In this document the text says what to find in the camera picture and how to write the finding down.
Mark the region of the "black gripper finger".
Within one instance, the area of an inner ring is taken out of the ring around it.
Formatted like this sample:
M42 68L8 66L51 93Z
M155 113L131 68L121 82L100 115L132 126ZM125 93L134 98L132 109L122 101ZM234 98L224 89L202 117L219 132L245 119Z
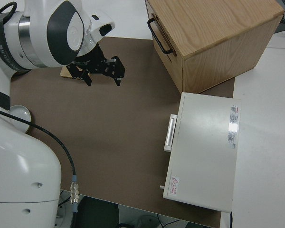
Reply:
M88 86L91 86L92 79L88 75L88 70L82 70L78 68L76 64L69 64L66 68L73 79L83 80Z
M120 86L121 80L124 78L125 68L118 56L104 61L102 66L102 74L112 78L117 86Z

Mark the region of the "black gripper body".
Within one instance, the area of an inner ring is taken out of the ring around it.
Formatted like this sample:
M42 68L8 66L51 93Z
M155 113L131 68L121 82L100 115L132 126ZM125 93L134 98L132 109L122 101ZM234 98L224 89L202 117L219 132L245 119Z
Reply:
M99 46L95 46L87 54L75 58L75 74L79 74L81 72L78 69L80 68L83 71L87 70L88 73L108 75L110 70L106 61L107 58L105 58L101 48Z

